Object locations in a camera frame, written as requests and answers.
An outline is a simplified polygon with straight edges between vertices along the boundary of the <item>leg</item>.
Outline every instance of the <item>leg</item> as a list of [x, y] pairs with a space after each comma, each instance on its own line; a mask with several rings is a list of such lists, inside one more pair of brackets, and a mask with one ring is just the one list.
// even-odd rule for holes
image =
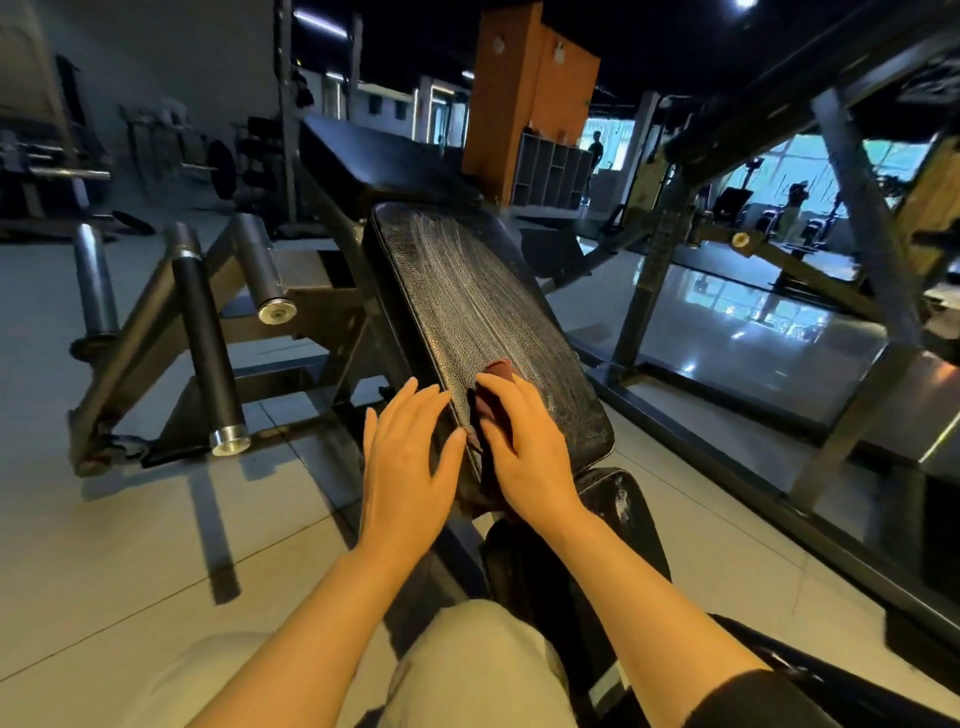
[[560, 659], [537, 630], [475, 600], [442, 610], [396, 668], [381, 728], [575, 728]]
[[133, 704], [122, 728], [183, 728], [270, 635], [209, 637], [183, 652]]

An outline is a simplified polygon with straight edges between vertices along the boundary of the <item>black leather pad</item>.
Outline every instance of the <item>black leather pad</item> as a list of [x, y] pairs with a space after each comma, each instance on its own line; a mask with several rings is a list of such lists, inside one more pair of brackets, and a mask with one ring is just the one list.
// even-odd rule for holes
[[352, 220], [388, 200], [477, 205], [481, 194], [435, 151], [398, 134], [307, 116], [300, 124], [300, 163]]
[[[363, 245], [411, 370], [421, 384], [453, 392], [457, 425], [470, 423], [476, 373], [508, 358], [540, 390], [575, 473], [611, 452], [607, 413], [499, 220], [468, 208], [384, 203], [373, 208]], [[481, 457], [471, 459], [479, 479]]]

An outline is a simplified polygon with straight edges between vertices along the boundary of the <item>orange column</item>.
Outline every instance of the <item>orange column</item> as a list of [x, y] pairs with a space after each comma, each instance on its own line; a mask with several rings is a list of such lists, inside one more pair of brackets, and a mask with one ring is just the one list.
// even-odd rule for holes
[[510, 200], [519, 132], [533, 107], [542, 10], [535, 3], [484, 12], [480, 20], [463, 171], [498, 205]]
[[480, 20], [463, 171], [507, 205], [520, 135], [530, 126], [576, 144], [600, 60], [545, 27], [542, 3], [484, 12]]

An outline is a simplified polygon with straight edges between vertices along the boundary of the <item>weight plate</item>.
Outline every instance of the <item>weight plate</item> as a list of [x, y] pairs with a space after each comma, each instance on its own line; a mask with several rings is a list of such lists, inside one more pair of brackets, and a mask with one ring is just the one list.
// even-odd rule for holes
[[210, 182], [221, 200], [229, 200], [237, 191], [237, 165], [233, 160], [233, 153], [220, 140], [210, 143], [206, 150], [206, 163], [213, 167], [210, 172]]

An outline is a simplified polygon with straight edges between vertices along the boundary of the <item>black sleeve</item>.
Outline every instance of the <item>black sleeve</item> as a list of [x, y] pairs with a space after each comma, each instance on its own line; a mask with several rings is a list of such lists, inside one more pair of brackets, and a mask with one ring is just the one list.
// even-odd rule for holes
[[782, 675], [747, 672], [707, 696], [684, 728], [838, 728], [838, 724]]

